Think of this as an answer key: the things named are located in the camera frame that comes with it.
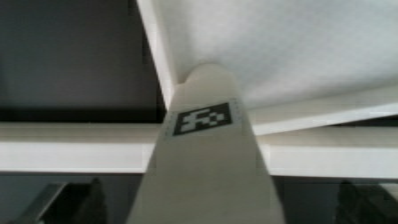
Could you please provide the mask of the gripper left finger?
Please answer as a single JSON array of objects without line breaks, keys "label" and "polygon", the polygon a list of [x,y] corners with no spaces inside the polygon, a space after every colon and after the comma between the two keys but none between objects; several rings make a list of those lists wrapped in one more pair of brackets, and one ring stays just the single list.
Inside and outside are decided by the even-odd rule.
[{"label": "gripper left finger", "polygon": [[49,183],[14,224],[106,224],[106,203],[97,178],[90,182]]}]

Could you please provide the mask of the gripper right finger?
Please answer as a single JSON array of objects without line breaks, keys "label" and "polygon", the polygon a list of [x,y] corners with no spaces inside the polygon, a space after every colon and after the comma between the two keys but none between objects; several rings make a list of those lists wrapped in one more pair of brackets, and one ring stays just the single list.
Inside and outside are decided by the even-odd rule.
[{"label": "gripper right finger", "polygon": [[341,182],[333,224],[398,224],[398,183]]}]

